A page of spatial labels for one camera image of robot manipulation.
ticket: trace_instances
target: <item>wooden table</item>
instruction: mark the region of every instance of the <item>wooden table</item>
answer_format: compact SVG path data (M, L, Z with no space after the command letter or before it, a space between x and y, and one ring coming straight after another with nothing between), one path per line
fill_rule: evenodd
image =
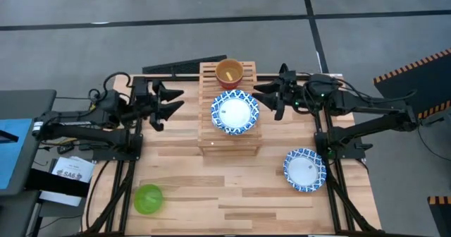
M118 76L114 89L128 94L125 84L126 79ZM203 157L197 147L198 82L165 82L165 86L184 90L180 99L185 104L165 123L163 132L145 122L131 195L132 199L137 187L152 183L162 189L165 201L161 210L151 215L139 214L131 201L127 235L334 233L327 188L300 193L283 176L283 160L290 150L315 150L316 129L310 115L286 107L283 120L274 121L274 112L260 104L263 146L257 156ZM347 127L354 124L354 118L348 114L333 118L333 122ZM102 165L96 166L93 179ZM342 160L342 165L351 201L370 224L380 228L366 169L353 159ZM91 222L110 199L115 170L116 162L111 162L94 191ZM346 229L338 197L337 202ZM121 206L122 201L116 208L113 229L118 229Z

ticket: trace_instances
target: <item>orange cup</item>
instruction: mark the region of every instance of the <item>orange cup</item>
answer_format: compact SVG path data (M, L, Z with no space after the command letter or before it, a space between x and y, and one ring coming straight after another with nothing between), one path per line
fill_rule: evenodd
M215 75L224 89L235 89L245 73L241 63L234 59L224 59L216 67Z

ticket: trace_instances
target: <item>concrete floor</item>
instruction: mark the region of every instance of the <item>concrete floor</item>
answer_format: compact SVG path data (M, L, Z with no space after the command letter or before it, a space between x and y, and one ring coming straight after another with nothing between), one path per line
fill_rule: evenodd
M443 10L451 8L450 1L311 0L317 14ZM0 26L306 13L304 0L0 0ZM374 96L379 93L373 77L451 42L451 16L316 22L329 71ZM320 71L308 20L0 31L0 90L54 88L59 96L84 97L115 71L140 73L143 66L219 54L254 60L260 73L276 72L282 62L298 71ZM86 102L57 100L54 108L85 109ZM451 157L449 127L439 123L421 132L433 150ZM428 153L417 133L387 131L364 142L374 144L367 159L383 229L438 236L426 198L451 195L451 163ZM52 157L57 154L39 151L37 161ZM39 236L75 233L79 222L61 220Z

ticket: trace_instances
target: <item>plate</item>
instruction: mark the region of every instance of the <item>plate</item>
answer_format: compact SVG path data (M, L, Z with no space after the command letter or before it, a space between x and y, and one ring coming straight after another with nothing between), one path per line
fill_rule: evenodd
M241 135L259 118L259 104L249 93L231 90L217 96L211 104L213 125L229 135Z
M288 152L283 175L295 190L314 192L326 181L326 167L319 154L309 149Z

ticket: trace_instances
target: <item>white plate center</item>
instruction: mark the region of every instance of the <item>white plate center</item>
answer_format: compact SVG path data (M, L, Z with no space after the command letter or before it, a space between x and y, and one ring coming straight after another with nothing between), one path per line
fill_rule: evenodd
M288 175L294 183L300 186L308 186L316 181L318 171L310 159L298 157L292 159L288 164Z
M229 99L219 107L219 118L229 128L241 128L249 122L251 109L244 100Z

